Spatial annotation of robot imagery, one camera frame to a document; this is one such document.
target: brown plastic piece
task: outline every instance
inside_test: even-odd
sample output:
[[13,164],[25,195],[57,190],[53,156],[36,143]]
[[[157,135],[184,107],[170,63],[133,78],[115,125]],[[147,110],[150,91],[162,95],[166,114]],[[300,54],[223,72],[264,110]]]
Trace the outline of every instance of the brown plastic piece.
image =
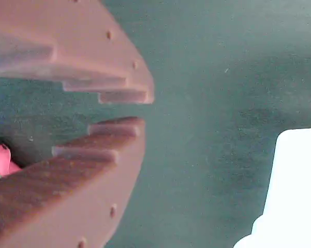
[[98,0],[0,0],[0,76],[63,82],[101,103],[152,103],[153,79]]
[[140,171],[144,121],[105,121],[89,133],[0,179],[0,248],[99,248],[112,237]]

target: dark teal surface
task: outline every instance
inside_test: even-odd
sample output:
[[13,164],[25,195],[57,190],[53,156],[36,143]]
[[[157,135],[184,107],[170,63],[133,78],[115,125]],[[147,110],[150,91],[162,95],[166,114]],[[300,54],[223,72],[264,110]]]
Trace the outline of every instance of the dark teal surface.
[[278,134],[311,127],[311,1],[105,3],[148,63],[156,102],[98,105],[0,79],[0,135],[29,163],[89,122],[143,117],[143,169],[108,247],[233,247],[262,213]]

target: plastic jaw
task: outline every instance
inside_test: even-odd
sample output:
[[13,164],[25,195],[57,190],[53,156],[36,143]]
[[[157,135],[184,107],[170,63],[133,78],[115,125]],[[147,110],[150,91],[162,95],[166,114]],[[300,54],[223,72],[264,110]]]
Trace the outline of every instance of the plastic jaw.
[[145,151],[145,124],[91,125],[54,158],[0,179],[0,247],[103,247],[114,234]]
[[0,77],[58,81],[101,103],[152,103],[153,79],[98,0],[0,0]]

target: white object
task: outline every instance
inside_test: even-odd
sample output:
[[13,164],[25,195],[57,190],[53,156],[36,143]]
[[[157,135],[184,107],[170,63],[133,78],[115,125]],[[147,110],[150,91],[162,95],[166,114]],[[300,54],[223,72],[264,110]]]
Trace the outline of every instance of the white object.
[[263,215],[234,248],[311,248],[311,129],[287,130],[276,142]]

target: small hole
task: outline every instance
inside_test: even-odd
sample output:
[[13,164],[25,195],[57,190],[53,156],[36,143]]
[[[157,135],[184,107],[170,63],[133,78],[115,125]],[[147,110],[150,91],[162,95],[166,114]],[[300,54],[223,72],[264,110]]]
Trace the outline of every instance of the small hole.
[[86,239],[83,238],[81,241],[79,241],[77,248],[86,248]]
[[106,32],[106,37],[107,37],[107,39],[111,40],[111,39],[113,38],[112,32],[107,31],[107,32]]
[[114,218],[115,217],[116,209],[117,209],[117,205],[113,204],[113,206],[110,208],[110,218]]
[[137,61],[134,61],[134,62],[132,63],[132,67],[133,67],[134,69],[137,69],[137,68],[138,68],[138,63],[137,63]]

